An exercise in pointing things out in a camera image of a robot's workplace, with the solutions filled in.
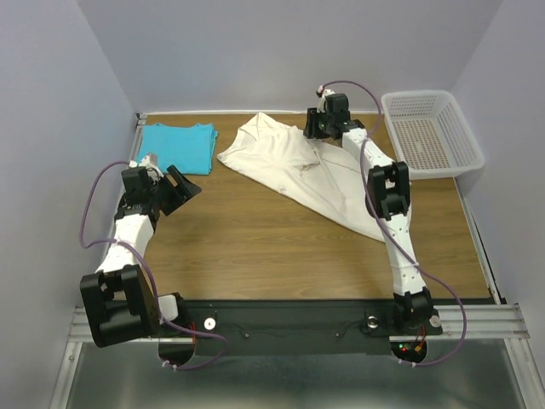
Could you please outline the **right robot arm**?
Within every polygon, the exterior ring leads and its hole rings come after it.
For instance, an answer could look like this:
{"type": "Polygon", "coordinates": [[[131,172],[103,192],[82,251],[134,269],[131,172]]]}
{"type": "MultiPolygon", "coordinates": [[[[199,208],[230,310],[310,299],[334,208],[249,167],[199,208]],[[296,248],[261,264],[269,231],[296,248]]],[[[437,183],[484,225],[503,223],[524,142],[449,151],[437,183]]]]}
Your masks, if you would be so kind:
{"type": "Polygon", "coordinates": [[[392,322],[397,330],[411,332],[433,315],[433,299],[410,237],[408,165],[386,155],[361,121],[351,118],[346,95],[322,88],[317,96],[319,104],[307,110],[304,136],[339,141],[358,160],[365,206],[381,230],[393,271],[392,322]]]}

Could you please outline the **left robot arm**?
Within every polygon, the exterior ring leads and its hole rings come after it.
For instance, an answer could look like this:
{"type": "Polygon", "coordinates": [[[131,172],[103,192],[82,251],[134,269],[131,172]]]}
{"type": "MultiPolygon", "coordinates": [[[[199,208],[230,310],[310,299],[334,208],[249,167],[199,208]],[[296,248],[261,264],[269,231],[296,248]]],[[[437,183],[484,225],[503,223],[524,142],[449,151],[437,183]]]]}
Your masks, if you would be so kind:
{"type": "Polygon", "coordinates": [[[160,316],[157,287],[143,258],[161,215],[168,216],[202,192],[171,165],[130,164],[121,172],[124,192],[114,215],[114,236],[82,247],[107,244],[106,256],[80,281],[80,292],[95,344],[104,348],[156,336],[162,326],[179,336],[189,314],[176,306],[160,316]]]}

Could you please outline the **white plastic basket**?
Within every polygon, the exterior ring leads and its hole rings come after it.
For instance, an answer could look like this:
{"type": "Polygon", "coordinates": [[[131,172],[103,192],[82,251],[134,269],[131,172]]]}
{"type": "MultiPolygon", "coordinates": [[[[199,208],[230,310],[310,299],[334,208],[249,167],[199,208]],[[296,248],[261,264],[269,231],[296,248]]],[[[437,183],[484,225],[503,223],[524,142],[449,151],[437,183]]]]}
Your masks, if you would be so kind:
{"type": "Polygon", "coordinates": [[[455,97],[444,90],[387,93],[384,120],[396,158],[411,180],[456,178],[485,165],[455,97]]]}

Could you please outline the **white t shirt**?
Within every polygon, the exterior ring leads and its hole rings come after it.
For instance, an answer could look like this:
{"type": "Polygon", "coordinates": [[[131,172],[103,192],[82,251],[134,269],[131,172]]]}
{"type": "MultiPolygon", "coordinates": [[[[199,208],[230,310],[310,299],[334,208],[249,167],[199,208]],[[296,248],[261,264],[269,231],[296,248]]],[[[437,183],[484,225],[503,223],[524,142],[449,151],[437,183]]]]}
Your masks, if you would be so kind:
{"type": "Polygon", "coordinates": [[[366,210],[359,163],[340,147],[309,141],[297,127],[260,112],[238,128],[232,145],[217,158],[355,233],[384,240],[366,210]]]}

